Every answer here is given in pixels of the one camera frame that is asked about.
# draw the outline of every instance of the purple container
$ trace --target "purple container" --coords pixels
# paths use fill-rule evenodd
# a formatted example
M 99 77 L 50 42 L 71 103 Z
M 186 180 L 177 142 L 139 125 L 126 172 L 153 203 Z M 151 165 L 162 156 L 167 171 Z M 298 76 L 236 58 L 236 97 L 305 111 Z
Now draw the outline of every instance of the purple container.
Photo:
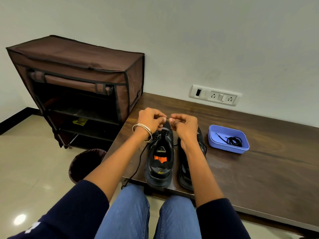
M 228 137 L 239 137 L 242 140 L 242 147 L 236 147 L 225 143 L 217 134 L 225 141 Z M 226 150 L 233 153 L 242 154 L 249 149 L 249 144 L 245 134 L 242 131 L 227 128 L 224 126 L 211 125 L 208 129 L 208 142 L 213 148 Z

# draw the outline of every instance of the gold bangle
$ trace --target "gold bangle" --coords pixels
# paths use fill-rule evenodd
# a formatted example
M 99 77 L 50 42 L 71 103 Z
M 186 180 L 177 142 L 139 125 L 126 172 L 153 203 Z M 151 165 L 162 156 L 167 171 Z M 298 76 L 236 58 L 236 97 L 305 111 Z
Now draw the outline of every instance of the gold bangle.
M 137 126 L 141 126 L 142 128 L 144 128 L 144 129 L 150 134 L 150 137 L 151 137 L 151 138 L 150 138 L 148 141 L 145 141 L 145 142 L 151 142 L 151 141 L 153 140 L 151 130 L 150 130 L 147 126 L 145 126 L 144 124 L 138 123 L 138 124 L 135 124 L 135 125 L 132 127 L 133 132 L 135 132 L 135 127 L 137 127 Z

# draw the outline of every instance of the leg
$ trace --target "leg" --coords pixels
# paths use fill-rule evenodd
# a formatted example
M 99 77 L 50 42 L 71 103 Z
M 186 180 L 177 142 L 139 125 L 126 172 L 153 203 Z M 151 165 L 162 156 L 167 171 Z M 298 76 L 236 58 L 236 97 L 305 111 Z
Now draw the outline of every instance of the leg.
M 196 210 L 190 199 L 172 195 L 164 202 L 154 238 L 202 238 Z
M 150 205 L 141 188 L 123 188 L 104 217 L 95 239 L 148 238 Z

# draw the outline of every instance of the wooden surface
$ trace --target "wooden surface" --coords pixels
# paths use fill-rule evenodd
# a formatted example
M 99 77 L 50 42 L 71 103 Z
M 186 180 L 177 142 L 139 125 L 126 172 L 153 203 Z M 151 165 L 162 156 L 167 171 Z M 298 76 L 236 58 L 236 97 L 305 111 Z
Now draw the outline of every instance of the wooden surface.
M 167 116 L 185 113 L 198 118 L 207 146 L 207 162 L 221 190 L 239 212 L 319 231 L 319 128 L 144 93 L 109 149 L 106 158 L 132 134 L 138 112 L 156 108 Z M 241 130 L 250 149 L 235 154 L 208 144 L 208 128 L 216 124 Z M 136 170 L 142 144 L 123 177 Z M 194 198 L 177 181 L 178 149 L 173 180 L 164 190 Z M 146 153 L 133 180 L 145 184 Z

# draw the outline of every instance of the rolled-up fabric flap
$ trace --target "rolled-up fabric flap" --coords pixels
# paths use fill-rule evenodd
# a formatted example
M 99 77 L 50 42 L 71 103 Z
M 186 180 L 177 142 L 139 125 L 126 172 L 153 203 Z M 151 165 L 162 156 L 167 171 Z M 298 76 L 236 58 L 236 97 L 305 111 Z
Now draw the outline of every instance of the rolled-up fabric flap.
M 112 87 L 106 86 L 105 84 L 89 83 L 89 82 L 65 79 L 58 76 L 47 75 L 40 71 L 30 72 L 29 74 L 30 74 L 30 77 L 36 82 L 60 85 L 60 86 L 85 90 L 85 91 L 94 92 L 97 94 L 102 94 L 107 96 L 110 96 L 113 91 Z

